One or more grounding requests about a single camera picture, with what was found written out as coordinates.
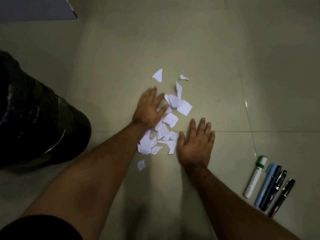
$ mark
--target black trash bag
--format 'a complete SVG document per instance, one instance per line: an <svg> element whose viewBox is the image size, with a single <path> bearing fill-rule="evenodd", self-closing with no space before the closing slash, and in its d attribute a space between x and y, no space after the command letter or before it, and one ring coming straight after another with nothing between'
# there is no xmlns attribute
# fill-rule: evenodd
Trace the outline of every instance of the black trash bag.
<svg viewBox="0 0 320 240"><path fill-rule="evenodd" d="M0 168L72 160L87 147L91 124L79 110L0 51Z"/></svg>

